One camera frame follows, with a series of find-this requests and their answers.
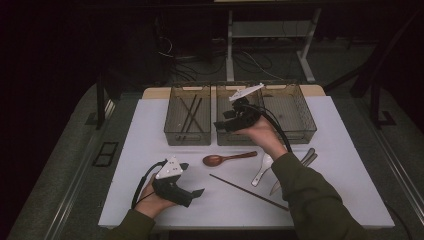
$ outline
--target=person's left hand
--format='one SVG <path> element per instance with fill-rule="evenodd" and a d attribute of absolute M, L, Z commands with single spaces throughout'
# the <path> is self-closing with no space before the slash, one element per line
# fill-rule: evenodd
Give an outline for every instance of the person's left hand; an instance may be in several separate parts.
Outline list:
<path fill-rule="evenodd" d="M 144 187 L 143 191 L 141 191 L 140 199 L 142 200 L 137 203 L 134 208 L 134 210 L 141 212 L 150 218 L 155 218 L 163 210 L 177 205 L 176 203 L 163 199 L 154 193 L 152 186 L 154 176 L 156 176 L 156 174 L 152 175 L 146 187 Z"/>

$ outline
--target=green sleeve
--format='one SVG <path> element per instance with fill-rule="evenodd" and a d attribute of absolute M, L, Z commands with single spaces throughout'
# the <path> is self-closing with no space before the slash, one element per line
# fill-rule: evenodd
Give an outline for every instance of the green sleeve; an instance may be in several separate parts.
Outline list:
<path fill-rule="evenodd" d="M 276 159 L 272 170 L 289 203 L 299 239 L 368 239 L 333 186 L 320 173 L 304 167 L 294 154 Z"/>
<path fill-rule="evenodd" d="M 147 240 L 154 225 L 153 219 L 130 209 L 122 223 L 107 233 L 106 240 Z"/>

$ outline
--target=stick inside bin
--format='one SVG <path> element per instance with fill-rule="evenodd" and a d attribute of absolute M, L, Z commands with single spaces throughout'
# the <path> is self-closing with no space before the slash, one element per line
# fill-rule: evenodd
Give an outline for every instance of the stick inside bin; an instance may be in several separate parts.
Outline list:
<path fill-rule="evenodd" d="M 196 108 L 194 109 L 194 113 L 193 113 L 193 114 L 191 114 L 191 110 L 192 110 L 192 108 L 193 108 L 194 102 L 196 101 L 196 97 L 197 97 L 197 95 L 195 95 L 195 96 L 194 96 L 194 100 L 193 100 L 193 102 L 192 102 L 192 104 L 191 104 L 190 108 L 187 106 L 187 104 L 184 102 L 184 100 L 180 98 L 180 100 L 181 100 L 182 104 L 184 105 L 185 109 L 186 109 L 186 110 L 187 110 L 187 112 L 188 112 L 187 117 L 186 117 L 186 120 L 184 121 L 184 124 L 183 124 L 183 128 L 181 129 L 181 132 L 184 132 L 184 128 L 185 128 L 185 125 L 186 125 L 186 123 L 187 123 L 187 120 L 188 120 L 188 118 L 189 118 L 189 117 L 191 117 L 190 123 L 188 124 L 188 127 L 187 127 L 187 129 L 186 129 L 186 131 L 185 131 L 185 132 L 188 132 L 188 130 L 190 129 L 191 124 L 194 122 L 194 123 L 196 124 L 196 126 L 199 128 L 200 132 L 202 132 L 202 133 L 203 133 L 203 129 L 202 129 L 202 127 L 201 127 L 201 126 L 200 126 L 200 124 L 196 121 L 196 118 L 195 118 L 196 113 L 197 113 L 197 110 L 199 109 L 199 106 L 200 106 L 200 104 L 201 104 L 201 102 L 202 102 L 202 98 L 200 98 L 200 99 L 199 99 L 199 102 L 197 103 L 197 106 L 196 106 Z"/>

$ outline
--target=person's right hand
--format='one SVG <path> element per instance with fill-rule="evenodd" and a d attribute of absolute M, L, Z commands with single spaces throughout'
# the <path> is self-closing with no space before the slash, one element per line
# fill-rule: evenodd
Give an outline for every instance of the person's right hand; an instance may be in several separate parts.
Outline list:
<path fill-rule="evenodd" d="M 263 116 L 253 126 L 238 130 L 234 134 L 249 136 L 254 143 L 263 148 L 274 160 L 287 153 L 287 149 L 275 135 L 274 127 Z"/>

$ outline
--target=chopstick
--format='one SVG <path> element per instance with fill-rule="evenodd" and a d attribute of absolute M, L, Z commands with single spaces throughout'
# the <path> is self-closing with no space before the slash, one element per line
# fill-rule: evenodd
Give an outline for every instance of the chopstick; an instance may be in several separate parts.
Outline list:
<path fill-rule="evenodd" d="M 280 205 L 280 204 L 278 204 L 278 203 L 276 203 L 276 202 L 273 202 L 273 201 L 271 201 L 271 200 L 269 200 L 269 199 L 267 199 L 267 198 L 264 198 L 264 197 L 262 197 L 262 196 L 260 196 L 260 195 L 258 195 L 258 194 L 256 194 L 256 193 L 254 193 L 254 192 L 251 192 L 251 191 L 249 191 L 249 190 L 247 190 L 247 189 L 244 189 L 244 188 L 242 188 L 242 187 L 239 187 L 239 186 L 235 185 L 234 183 L 230 183 L 230 182 L 228 182 L 228 181 L 226 181 L 226 180 L 224 180 L 224 179 L 222 179 L 222 178 L 220 178 L 220 177 L 217 177 L 217 176 L 215 176 L 215 175 L 213 175 L 213 174 L 209 174 L 209 175 L 210 175 L 211 177 L 214 177 L 214 178 L 216 178 L 216 179 L 220 180 L 220 181 L 223 181 L 223 182 L 224 182 L 224 183 L 226 183 L 226 184 L 229 184 L 229 185 L 231 185 L 231 186 L 233 186 L 233 187 L 235 187 L 235 188 L 238 188 L 238 189 L 240 189 L 240 190 L 242 190 L 242 191 L 244 191 L 244 192 L 246 192 L 246 193 L 249 193 L 249 194 L 251 194 L 251 195 L 253 195 L 253 196 L 255 196 L 255 197 L 257 197 L 257 198 L 259 198 L 259 199 L 261 199 L 261 200 L 264 200 L 265 202 L 271 203 L 272 205 L 274 205 L 274 206 L 276 206 L 276 207 L 278 207 L 278 208 L 281 208 L 281 209 L 283 209 L 283 210 L 289 211 L 289 209 L 288 209 L 287 207 L 284 207 L 284 206 L 282 206 L 282 205 Z"/>

